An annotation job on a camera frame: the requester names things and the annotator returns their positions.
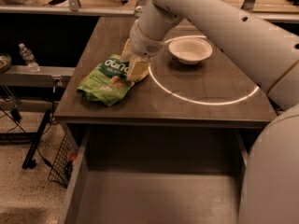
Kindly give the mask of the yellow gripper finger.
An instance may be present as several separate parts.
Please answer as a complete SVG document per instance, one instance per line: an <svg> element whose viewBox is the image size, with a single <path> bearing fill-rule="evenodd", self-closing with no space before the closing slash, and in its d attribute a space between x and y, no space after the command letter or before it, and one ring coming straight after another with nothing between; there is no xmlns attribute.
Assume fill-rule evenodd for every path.
<svg viewBox="0 0 299 224"><path fill-rule="evenodd" d="M129 71L126 79L133 82L142 80L148 74L149 66L150 59L148 57L132 57L129 62Z"/></svg>
<svg viewBox="0 0 299 224"><path fill-rule="evenodd" d="M120 57L121 62L128 62L130 60L131 57L130 47L131 47L130 39L127 39L121 53L121 57Z"/></svg>

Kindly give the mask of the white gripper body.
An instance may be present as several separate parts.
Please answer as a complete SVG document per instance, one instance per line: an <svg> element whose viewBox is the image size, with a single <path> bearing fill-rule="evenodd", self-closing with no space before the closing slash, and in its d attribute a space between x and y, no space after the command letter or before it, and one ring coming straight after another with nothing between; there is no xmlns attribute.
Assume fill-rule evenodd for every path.
<svg viewBox="0 0 299 224"><path fill-rule="evenodd" d="M130 31L131 51L136 56L154 57L164 45L162 40L154 40L144 35L139 28L138 20L135 20Z"/></svg>

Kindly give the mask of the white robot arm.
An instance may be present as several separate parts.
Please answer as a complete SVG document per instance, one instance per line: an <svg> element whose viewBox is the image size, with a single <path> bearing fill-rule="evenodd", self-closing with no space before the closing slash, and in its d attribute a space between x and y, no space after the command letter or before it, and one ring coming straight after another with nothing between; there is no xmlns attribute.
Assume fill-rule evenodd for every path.
<svg viewBox="0 0 299 224"><path fill-rule="evenodd" d="M299 36L221 0L147 0L131 29L130 51L155 56L183 19L283 110L250 151L238 224L299 224Z"/></svg>

